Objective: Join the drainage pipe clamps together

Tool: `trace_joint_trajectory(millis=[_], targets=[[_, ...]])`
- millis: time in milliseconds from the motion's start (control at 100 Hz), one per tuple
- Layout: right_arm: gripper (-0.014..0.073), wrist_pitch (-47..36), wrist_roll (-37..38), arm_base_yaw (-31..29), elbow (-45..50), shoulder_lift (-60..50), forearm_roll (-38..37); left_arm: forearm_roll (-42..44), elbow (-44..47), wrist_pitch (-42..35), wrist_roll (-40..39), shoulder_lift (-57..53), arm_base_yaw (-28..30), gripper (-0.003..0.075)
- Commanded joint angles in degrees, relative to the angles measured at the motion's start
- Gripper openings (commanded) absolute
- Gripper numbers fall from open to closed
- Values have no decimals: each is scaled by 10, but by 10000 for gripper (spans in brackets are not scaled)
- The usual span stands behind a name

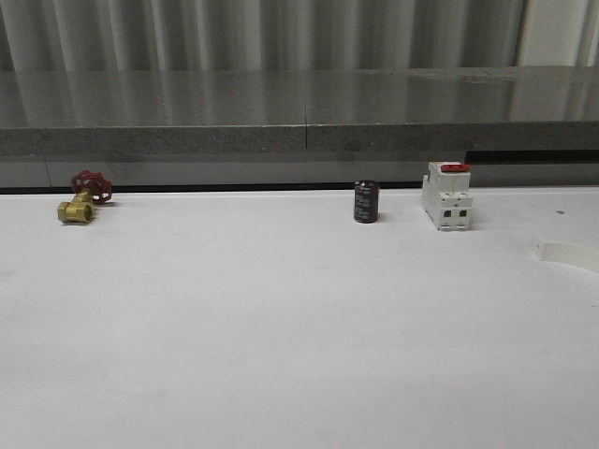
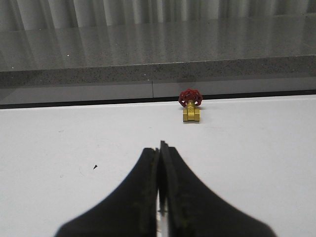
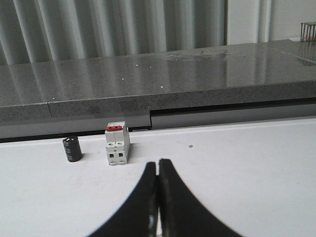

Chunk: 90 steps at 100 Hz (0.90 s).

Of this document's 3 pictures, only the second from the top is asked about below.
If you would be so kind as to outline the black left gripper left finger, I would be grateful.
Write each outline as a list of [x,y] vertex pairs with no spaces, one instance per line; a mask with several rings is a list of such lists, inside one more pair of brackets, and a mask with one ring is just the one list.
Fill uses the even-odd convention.
[[60,227],[58,237],[155,237],[159,152],[145,148],[121,184],[86,213]]

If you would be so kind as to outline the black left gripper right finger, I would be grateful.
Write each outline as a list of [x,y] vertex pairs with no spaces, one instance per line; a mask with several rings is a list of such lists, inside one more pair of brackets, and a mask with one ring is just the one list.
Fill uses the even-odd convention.
[[160,205],[167,205],[172,237],[274,237],[265,223],[211,191],[165,142],[159,152]]

